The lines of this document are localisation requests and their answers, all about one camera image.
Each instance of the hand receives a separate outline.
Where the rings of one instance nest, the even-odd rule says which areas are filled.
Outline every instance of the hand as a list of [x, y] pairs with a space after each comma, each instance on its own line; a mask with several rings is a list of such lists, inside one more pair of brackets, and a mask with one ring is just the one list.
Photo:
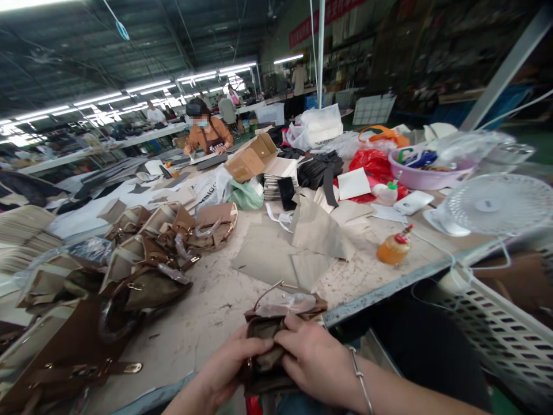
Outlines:
[[246, 338], [247, 328], [243, 326], [238, 329], [211, 355], [196, 377], [202, 382], [202, 389], [207, 393], [212, 408], [219, 408], [232, 398], [240, 385], [236, 375], [244, 361], [268, 352], [274, 344], [271, 339]]
[[315, 399], [349, 408], [352, 394], [362, 391], [348, 350], [315, 322], [288, 315], [284, 323], [289, 330], [279, 331], [275, 342], [290, 352], [282, 358], [286, 373]]

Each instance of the bracelet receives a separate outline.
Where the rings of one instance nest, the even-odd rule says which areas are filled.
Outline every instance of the bracelet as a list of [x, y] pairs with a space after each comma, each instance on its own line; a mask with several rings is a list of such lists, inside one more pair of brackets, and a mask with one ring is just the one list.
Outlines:
[[365, 399], [367, 400], [367, 405], [369, 407], [369, 415], [374, 415], [373, 412], [373, 405], [370, 403], [369, 395], [367, 395], [367, 389], [365, 387], [365, 381], [363, 381], [363, 374], [359, 370], [359, 367], [357, 366], [357, 360], [355, 359], [355, 348], [349, 346], [348, 350], [351, 352], [351, 359], [353, 361], [353, 368], [355, 370], [355, 375], [359, 378], [359, 381], [361, 382], [361, 387], [363, 388], [363, 394], [365, 395]]

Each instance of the white fan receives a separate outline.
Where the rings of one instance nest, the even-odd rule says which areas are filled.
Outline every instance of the white fan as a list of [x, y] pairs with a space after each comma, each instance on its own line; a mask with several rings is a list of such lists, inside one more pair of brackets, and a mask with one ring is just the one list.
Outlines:
[[553, 190], [541, 180], [516, 174], [475, 177], [454, 189], [424, 218], [450, 236], [471, 232], [508, 235], [538, 227], [553, 214]]

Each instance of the orange bottle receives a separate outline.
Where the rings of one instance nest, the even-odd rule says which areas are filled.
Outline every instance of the orange bottle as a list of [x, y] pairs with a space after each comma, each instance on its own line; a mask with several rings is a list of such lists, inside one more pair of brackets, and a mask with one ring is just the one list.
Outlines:
[[400, 233], [388, 236], [384, 243], [380, 245], [378, 251], [376, 251], [378, 259], [391, 265], [402, 263], [411, 249], [409, 232], [411, 232], [412, 228], [413, 224], [406, 227]]

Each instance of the glue bottle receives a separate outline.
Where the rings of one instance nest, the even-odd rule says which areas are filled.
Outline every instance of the glue bottle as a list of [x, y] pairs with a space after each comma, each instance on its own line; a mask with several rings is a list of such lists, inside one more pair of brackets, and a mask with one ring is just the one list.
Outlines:
[[393, 206], [397, 202], [397, 182], [401, 177], [403, 171], [400, 171], [393, 182], [388, 182], [386, 188], [380, 190], [376, 196], [374, 203], [384, 206]]
[[380, 245], [378, 251], [376, 251], [378, 259], [391, 265], [402, 263], [411, 249], [409, 232], [411, 232], [412, 228], [413, 224], [406, 227], [400, 233], [388, 236], [384, 243]]

